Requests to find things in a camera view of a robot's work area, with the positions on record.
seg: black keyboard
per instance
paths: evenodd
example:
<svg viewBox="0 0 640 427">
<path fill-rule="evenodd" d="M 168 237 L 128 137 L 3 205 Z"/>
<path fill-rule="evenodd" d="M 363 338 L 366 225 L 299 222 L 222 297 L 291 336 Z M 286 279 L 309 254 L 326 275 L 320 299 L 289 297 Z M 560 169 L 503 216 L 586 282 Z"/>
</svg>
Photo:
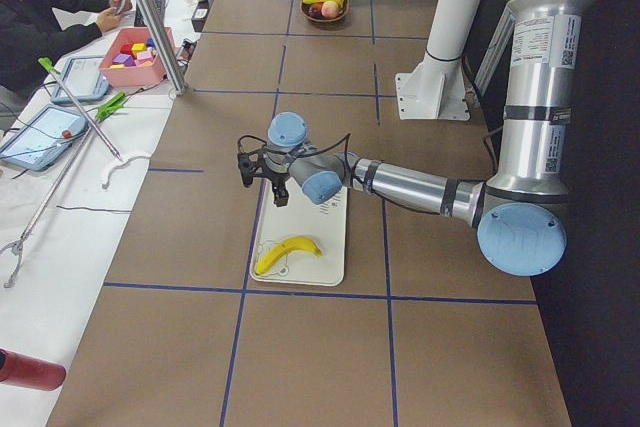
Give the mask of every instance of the black keyboard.
<svg viewBox="0 0 640 427">
<path fill-rule="evenodd" d="M 160 21 L 164 23 L 164 4 L 167 0 L 153 0 L 156 5 L 156 9 L 158 10 L 158 15 L 160 15 Z M 146 24 L 144 23 L 144 18 L 142 17 L 142 11 L 140 7 L 136 6 L 136 18 L 133 21 L 133 25 L 136 27 L 144 27 Z"/>
</svg>

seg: black shirt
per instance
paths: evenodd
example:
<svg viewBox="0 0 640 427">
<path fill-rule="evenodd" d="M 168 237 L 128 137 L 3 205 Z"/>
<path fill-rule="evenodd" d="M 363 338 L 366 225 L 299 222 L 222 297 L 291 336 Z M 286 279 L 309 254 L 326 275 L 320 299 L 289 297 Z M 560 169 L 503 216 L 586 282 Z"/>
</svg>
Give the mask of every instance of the black shirt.
<svg viewBox="0 0 640 427">
<path fill-rule="evenodd" d="M 102 12 L 109 0 L 0 0 L 0 85 L 25 91 L 46 77 L 40 57 L 53 63 L 102 36 L 98 26 L 72 25 L 64 30 L 52 8 L 67 12 Z"/>
</svg>

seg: man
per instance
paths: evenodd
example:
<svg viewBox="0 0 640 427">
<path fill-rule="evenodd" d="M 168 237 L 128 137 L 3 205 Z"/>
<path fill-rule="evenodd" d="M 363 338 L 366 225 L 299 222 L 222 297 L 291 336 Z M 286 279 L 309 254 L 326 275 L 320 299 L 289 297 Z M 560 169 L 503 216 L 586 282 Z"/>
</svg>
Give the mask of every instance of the man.
<svg viewBox="0 0 640 427">
<path fill-rule="evenodd" d="M 117 27 L 123 17 L 116 15 L 121 2 L 122 12 L 131 10 L 130 0 L 0 0 L 0 85 L 27 97 L 46 77 L 38 58 L 55 63 Z M 53 8 L 99 14 L 90 25 L 62 30 Z"/>
</svg>

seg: red can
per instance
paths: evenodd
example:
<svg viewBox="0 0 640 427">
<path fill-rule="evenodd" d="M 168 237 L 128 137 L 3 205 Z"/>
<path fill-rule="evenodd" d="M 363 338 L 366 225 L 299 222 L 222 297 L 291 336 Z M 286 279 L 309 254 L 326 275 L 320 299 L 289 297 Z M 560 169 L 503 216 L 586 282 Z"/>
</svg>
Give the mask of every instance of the red can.
<svg viewBox="0 0 640 427">
<path fill-rule="evenodd" d="M 63 365 L 0 349 L 0 382 L 4 384 L 54 390 L 66 376 Z"/>
</svg>

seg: wooden bowl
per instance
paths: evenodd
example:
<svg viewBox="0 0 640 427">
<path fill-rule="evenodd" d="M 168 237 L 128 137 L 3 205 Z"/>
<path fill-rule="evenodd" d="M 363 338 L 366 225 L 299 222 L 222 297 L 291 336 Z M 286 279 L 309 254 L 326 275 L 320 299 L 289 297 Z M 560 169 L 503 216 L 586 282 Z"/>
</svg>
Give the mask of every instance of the wooden bowl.
<svg viewBox="0 0 640 427">
<path fill-rule="evenodd" d="M 314 17 L 311 17 L 309 15 L 309 7 L 311 7 L 311 4 L 305 4 L 304 2 L 300 3 L 300 10 L 302 11 L 302 15 L 304 15 L 309 22 L 317 25 L 330 26 L 340 22 L 347 16 L 347 13 L 349 12 L 349 0 L 344 0 L 344 3 L 342 4 L 342 12 L 340 12 L 340 15 L 338 15 L 338 17 L 336 17 L 335 19 L 316 19 Z"/>
</svg>

